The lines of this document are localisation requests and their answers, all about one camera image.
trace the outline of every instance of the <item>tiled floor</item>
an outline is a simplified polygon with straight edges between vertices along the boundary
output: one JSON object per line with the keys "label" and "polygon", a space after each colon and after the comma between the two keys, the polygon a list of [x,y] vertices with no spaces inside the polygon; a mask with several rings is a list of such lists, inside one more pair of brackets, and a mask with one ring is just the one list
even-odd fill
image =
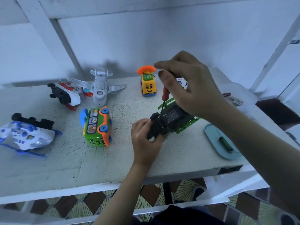
{"label": "tiled floor", "polygon": [[[203,178],[170,182],[172,201],[192,201],[205,189]],[[36,200],[31,212],[66,219],[100,214],[116,190]],[[165,205],[162,183],[141,189],[136,208]],[[7,204],[4,208],[20,210],[23,203]],[[300,225],[287,211],[283,202],[269,189],[252,190],[230,197],[227,204],[206,206],[214,216],[229,225]],[[136,216],[150,221],[153,214]]]}

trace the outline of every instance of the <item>red screwdriver handle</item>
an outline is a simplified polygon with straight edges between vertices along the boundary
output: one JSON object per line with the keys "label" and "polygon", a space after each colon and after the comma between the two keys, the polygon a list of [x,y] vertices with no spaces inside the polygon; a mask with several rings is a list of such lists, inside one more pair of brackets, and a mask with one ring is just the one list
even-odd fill
{"label": "red screwdriver handle", "polygon": [[169,94],[170,92],[168,91],[168,89],[166,89],[166,87],[163,87],[163,96],[161,97],[163,101],[167,101],[169,100]]}

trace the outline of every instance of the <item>white table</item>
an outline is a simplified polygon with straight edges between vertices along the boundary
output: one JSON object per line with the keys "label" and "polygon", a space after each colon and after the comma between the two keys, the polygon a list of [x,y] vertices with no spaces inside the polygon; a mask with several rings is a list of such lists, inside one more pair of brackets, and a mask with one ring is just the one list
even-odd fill
{"label": "white table", "polygon": [[[231,82],[218,69],[212,69],[212,75],[218,86]],[[157,95],[143,97],[140,76],[109,81],[127,84],[127,88],[108,96],[113,139],[107,148],[86,144],[82,135],[79,113],[84,108],[95,108],[92,98],[87,97],[74,112],[61,105],[58,99],[50,98],[51,89],[46,85],[0,90],[0,125],[8,123],[12,114],[18,112],[26,118],[55,121],[53,128],[63,132],[63,136],[56,137],[50,146],[40,149],[47,158],[18,155],[0,146],[0,204],[118,188],[133,161],[131,125],[158,111],[157,107],[162,104],[163,85],[158,77],[155,78]],[[298,147],[257,106],[251,107],[248,114],[275,135]],[[222,167],[251,167],[244,158],[228,161],[219,157],[204,135],[207,124],[201,119],[179,135],[171,134],[145,184],[213,176]]]}

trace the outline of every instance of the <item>hand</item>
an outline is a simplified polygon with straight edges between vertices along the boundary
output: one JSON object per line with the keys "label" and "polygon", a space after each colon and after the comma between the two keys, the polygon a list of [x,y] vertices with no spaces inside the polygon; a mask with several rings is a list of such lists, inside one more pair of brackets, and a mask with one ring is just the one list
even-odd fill
{"label": "hand", "polygon": [[152,121],[144,118],[133,123],[130,132],[134,152],[133,164],[142,166],[147,170],[151,168],[164,141],[161,134],[154,141],[147,139],[151,125]]}
{"label": "hand", "polygon": [[[163,69],[158,73],[160,80],[186,112],[209,121],[212,111],[226,102],[208,67],[190,53],[181,51],[171,60],[156,62],[154,66]],[[187,81],[186,90],[176,81],[179,77]]]}

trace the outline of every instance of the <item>screwdriver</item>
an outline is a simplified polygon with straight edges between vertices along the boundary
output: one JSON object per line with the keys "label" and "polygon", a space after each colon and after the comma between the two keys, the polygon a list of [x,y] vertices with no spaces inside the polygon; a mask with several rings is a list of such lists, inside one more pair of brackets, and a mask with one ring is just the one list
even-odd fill
{"label": "screwdriver", "polygon": [[161,108],[160,114],[163,112],[163,108],[165,106],[165,102],[167,100],[169,100],[169,94],[170,94],[170,92],[168,91],[168,89],[166,89],[166,87],[163,87],[163,95],[161,97],[161,99],[163,100],[163,107]]}

